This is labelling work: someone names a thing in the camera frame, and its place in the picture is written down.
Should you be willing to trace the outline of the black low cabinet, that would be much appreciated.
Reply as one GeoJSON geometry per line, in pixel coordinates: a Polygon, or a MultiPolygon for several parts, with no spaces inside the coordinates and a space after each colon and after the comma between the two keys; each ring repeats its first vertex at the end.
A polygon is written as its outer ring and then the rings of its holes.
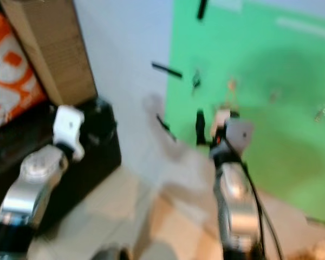
{"type": "MultiPolygon", "coordinates": [[[[83,102],[77,108],[83,111],[83,102]]],[[[22,159],[52,142],[56,106],[41,102],[0,128],[0,205],[19,175],[22,159]]],[[[83,145],[83,126],[81,126],[83,145]]],[[[85,147],[84,158],[69,166],[51,194],[38,235],[49,232],[66,218],[121,164],[119,146],[85,147]]]]}

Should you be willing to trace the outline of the dark robot foot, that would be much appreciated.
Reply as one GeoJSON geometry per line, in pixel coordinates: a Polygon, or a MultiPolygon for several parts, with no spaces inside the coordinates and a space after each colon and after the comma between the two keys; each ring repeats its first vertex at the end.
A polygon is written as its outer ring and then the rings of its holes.
{"type": "Polygon", "coordinates": [[[90,260],[129,260],[129,254],[125,248],[101,248],[90,260]]]}

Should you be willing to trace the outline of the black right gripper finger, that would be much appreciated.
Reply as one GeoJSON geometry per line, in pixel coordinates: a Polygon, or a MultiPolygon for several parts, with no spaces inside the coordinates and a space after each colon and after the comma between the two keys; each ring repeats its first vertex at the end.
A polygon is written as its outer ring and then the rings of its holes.
{"type": "Polygon", "coordinates": [[[196,124],[195,124],[195,134],[196,134],[196,144],[197,146],[207,145],[205,136],[205,116],[204,111],[198,110],[196,113],[196,124]]]}

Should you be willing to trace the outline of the small grey wall hook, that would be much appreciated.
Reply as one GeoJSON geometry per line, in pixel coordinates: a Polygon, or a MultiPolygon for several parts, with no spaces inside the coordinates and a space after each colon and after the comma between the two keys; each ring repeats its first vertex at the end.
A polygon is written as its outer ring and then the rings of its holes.
{"type": "Polygon", "coordinates": [[[314,121],[316,123],[320,123],[321,121],[323,121],[324,117],[325,117],[325,107],[321,107],[317,109],[317,112],[314,116],[314,121]]]}

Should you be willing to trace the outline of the green wall sheet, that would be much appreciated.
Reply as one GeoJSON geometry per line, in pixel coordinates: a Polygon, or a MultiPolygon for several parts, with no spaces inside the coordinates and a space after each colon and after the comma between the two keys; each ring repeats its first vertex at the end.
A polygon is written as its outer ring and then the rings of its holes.
{"type": "Polygon", "coordinates": [[[325,19],[268,1],[173,0],[169,66],[183,73],[167,87],[166,121],[195,144],[196,113],[212,120],[231,105],[256,127],[246,153],[260,189],[325,222],[325,39],[279,27],[288,17],[325,27],[325,19]]]}

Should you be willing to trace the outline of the tall brown cardboard box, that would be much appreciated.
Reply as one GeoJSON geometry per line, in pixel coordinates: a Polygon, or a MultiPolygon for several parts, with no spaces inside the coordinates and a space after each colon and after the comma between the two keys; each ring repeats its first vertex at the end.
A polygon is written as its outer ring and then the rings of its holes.
{"type": "Polygon", "coordinates": [[[78,105],[96,97],[74,0],[0,0],[48,98],[78,105]]]}

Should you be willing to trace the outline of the short black tape strip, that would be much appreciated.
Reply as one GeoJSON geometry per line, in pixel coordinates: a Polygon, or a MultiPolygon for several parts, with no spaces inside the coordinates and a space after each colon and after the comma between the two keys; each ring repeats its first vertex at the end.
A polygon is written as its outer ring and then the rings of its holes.
{"type": "Polygon", "coordinates": [[[207,6],[208,6],[208,2],[209,2],[209,0],[199,0],[199,7],[198,7],[198,10],[197,10],[196,18],[200,22],[202,20],[204,20],[206,9],[207,9],[207,6]]]}

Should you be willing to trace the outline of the orange white printed bag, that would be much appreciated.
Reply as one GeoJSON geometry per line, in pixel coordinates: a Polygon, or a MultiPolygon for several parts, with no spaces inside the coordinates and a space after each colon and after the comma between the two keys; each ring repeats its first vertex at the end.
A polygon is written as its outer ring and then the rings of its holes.
{"type": "Polygon", "coordinates": [[[11,24],[0,13],[0,127],[46,99],[11,24]]]}

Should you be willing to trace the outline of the curved black tape strip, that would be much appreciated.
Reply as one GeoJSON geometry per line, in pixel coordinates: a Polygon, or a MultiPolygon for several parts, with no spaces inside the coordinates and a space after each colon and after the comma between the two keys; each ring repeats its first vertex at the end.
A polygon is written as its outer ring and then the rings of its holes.
{"type": "Polygon", "coordinates": [[[160,124],[160,126],[164,129],[164,131],[167,133],[167,135],[174,141],[177,142],[177,137],[174,136],[173,132],[171,131],[168,124],[165,123],[165,121],[162,119],[160,114],[156,114],[156,120],[160,124]]]}

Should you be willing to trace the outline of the white tape strip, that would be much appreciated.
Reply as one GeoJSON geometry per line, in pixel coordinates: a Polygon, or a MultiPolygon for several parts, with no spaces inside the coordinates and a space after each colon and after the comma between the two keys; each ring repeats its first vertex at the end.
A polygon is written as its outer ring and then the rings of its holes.
{"type": "Polygon", "coordinates": [[[288,17],[278,17],[275,20],[279,27],[289,28],[291,30],[307,33],[325,39],[325,27],[321,25],[311,24],[298,19],[288,17]]]}

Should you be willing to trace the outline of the long black tape strip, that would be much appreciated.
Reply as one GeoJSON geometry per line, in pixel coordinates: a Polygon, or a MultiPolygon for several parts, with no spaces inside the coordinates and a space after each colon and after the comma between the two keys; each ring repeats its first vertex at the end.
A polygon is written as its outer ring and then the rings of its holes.
{"type": "Polygon", "coordinates": [[[172,69],[168,66],[165,66],[164,64],[159,64],[157,62],[152,62],[152,68],[157,69],[158,71],[165,72],[169,76],[177,77],[178,79],[183,78],[183,73],[181,71],[172,69]]]}

